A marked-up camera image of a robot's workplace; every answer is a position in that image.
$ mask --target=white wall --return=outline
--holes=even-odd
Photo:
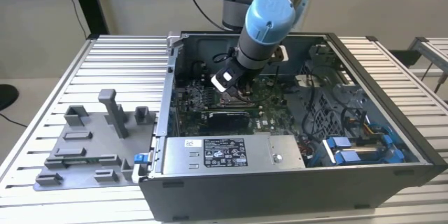
[[[82,42],[69,0],[0,0],[0,78],[61,76]]]
[[[373,35],[390,49],[448,36],[448,0],[312,0],[302,30]]]
[[[198,3],[220,22],[220,1]],[[190,0],[101,0],[101,4],[114,34],[216,30]],[[302,30],[374,35],[389,48],[405,48],[414,36],[448,36],[446,13],[448,0],[310,0]],[[0,78],[60,76],[81,44],[69,0],[0,0]]]

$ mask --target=black chair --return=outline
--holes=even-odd
[[[0,84],[0,111],[8,108],[18,97],[18,90],[14,86]]]

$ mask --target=screw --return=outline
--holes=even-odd
[[[273,154],[272,158],[274,163],[280,163],[282,161],[282,157],[280,154]]]

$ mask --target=circuit board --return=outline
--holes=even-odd
[[[220,94],[198,81],[176,89],[178,135],[298,135],[281,87],[272,78],[258,77],[252,89],[246,100],[258,102]]]

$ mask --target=metal frame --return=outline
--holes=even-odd
[[[448,73],[448,38],[416,37],[409,50],[418,51],[441,71]]]
[[[426,90],[378,42],[368,41],[365,37],[340,37],[340,40],[432,147],[448,161],[448,110],[437,96]],[[165,43],[165,37],[148,36],[100,36],[97,40],[86,41],[0,167],[1,221],[158,223],[153,220],[137,186],[34,192],[29,184],[40,172],[38,164],[53,148],[54,137],[60,134],[60,125],[64,123],[61,114],[68,103],[81,103],[88,110],[101,111],[92,94],[98,87],[114,86],[118,94],[121,93],[124,109],[134,108],[136,105],[158,109],[158,104],[148,101],[148,98],[156,97],[162,91],[162,84],[154,82],[153,77],[165,70]],[[401,190],[376,209],[216,222],[445,223],[446,202],[448,172],[444,172],[426,185]]]

